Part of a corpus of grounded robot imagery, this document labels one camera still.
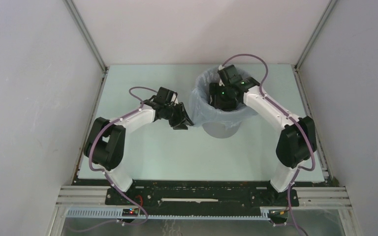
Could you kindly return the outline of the blue plastic trash bag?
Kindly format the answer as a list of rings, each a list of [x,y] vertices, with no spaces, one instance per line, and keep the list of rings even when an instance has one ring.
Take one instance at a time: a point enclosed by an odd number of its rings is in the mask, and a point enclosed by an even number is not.
[[[218,66],[208,68],[196,78],[189,96],[189,118],[195,127],[212,122],[231,128],[258,115],[255,110],[242,103],[231,109],[214,104],[214,96],[210,95],[210,84],[219,82]]]

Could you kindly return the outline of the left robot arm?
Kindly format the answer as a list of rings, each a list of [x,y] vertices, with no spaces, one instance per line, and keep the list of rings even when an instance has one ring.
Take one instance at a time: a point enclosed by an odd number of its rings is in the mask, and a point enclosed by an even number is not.
[[[139,102],[138,108],[118,118],[96,118],[83,150],[89,168],[105,176],[118,190],[117,199],[124,205],[132,204],[136,198],[135,190],[130,188],[133,179],[122,164],[126,135],[161,119],[174,130],[188,130],[194,125],[175,91],[160,87],[153,96],[139,98]]]

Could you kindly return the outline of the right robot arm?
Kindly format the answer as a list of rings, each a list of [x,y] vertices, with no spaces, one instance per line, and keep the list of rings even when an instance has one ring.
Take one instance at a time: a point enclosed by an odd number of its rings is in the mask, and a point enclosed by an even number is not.
[[[310,116],[300,117],[278,102],[253,77],[243,78],[234,65],[218,67],[219,90],[214,99],[243,104],[257,112],[279,136],[276,145],[278,165],[270,179],[267,201],[278,206],[286,200],[286,190],[292,186],[299,171],[313,171],[316,167],[315,122]]]

